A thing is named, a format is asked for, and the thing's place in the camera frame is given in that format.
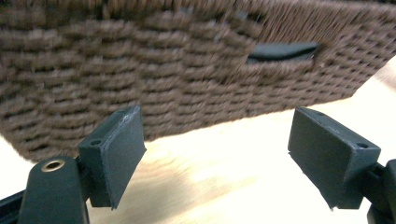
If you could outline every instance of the brown wicker basket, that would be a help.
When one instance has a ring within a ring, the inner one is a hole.
[[[246,63],[258,43],[311,60]],[[145,135],[351,96],[396,54],[394,5],[309,0],[0,1],[0,132],[26,159],[77,154],[114,110]]]

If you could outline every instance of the black plastic part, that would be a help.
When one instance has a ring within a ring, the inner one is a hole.
[[[297,108],[289,151],[330,208],[359,209],[364,175],[380,148],[318,111]]]
[[[59,169],[50,170],[57,165]],[[44,172],[43,167],[47,166],[49,171]],[[89,223],[87,207],[81,193],[78,166],[73,158],[56,157],[42,161],[32,168],[18,223]]]
[[[146,152],[140,106],[113,113],[78,149],[81,165],[92,171],[95,186],[90,197],[92,206],[117,208]]]
[[[318,43],[258,44],[248,55],[247,63],[312,59]]]
[[[373,205],[370,206],[369,212],[367,213],[368,224],[393,224],[393,220],[384,216],[383,213],[379,212]]]
[[[18,221],[24,190],[0,201],[0,223],[14,224]]]
[[[376,212],[391,218],[388,197],[384,191],[384,173],[385,167],[379,163],[367,171],[362,180],[361,194],[373,204]]]
[[[385,167],[383,186],[394,219],[396,218],[396,160],[388,161]]]

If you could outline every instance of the table surface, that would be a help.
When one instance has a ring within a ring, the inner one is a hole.
[[[396,58],[346,100],[314,105],[396,158]],[[147,142],[119,208],[91,208],[92,223],[367,223],[331,209],[288,154],[293,110]],[[3,139],[0,198],[25,188],[32,163]]]

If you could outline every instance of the screw hole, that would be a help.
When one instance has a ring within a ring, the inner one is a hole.
[[[358,144],[356,144],[356,145],[358,145],[358,147],[361,147],[361,148],[367,148],[367,147],[369,147],[367,144],[364,144],[364,143],[358,143]]]
[[[99,145],[100,143],[101,143],[100,140],[94,140],[94,141],[91,141],[91,146],[97,146],[97,145]]]
[[[64,166],[63,160],[49,161],[41,167],[42,172],[52,172],[61,169]]]

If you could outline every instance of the wicker basket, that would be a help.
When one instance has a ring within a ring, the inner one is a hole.
[[[246,63],[258,43],[315,58]],[[396,54],[396,7],[309,0],[0,1],[0,132],[26,159],[77,154],[141,104],[147,140],[351,96]]]

